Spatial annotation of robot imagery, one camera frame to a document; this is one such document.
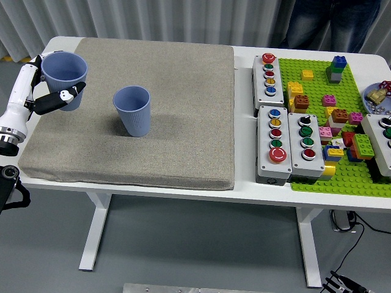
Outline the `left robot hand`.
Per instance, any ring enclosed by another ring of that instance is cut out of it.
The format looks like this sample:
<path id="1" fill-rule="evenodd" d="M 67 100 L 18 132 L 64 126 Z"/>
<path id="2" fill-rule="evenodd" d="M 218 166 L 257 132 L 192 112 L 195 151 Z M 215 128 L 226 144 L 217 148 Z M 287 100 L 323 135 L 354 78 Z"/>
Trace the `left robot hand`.
<path id="1" fill-rule="evenodd" d="M 87 72 L 87 62 L 66 51 L 43 53 L 23 65 L 1 116 L 1 133 L 22 142 L 32 112 L 44 115 L 64 107 L 76 109 Z"/>

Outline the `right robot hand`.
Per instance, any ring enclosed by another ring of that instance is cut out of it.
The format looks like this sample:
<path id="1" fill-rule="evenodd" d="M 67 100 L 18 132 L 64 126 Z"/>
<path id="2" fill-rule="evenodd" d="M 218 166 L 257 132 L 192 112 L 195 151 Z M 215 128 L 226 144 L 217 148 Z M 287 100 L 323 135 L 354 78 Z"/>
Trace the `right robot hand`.
<path id="1" fill-rule="evenodd" d="M 352 292 L 352 293 L 368 293 L 371 292 L 367 288 L 363 287 L 359 283 L 356 283 L 352 279 L 339 275 L 337 272 L 331 270 L 331 275 L 336 281 L 331 278 L 326 278 L 326 284 L 322 284 L 323 288 L 331 293 L 336 292 Z"/>

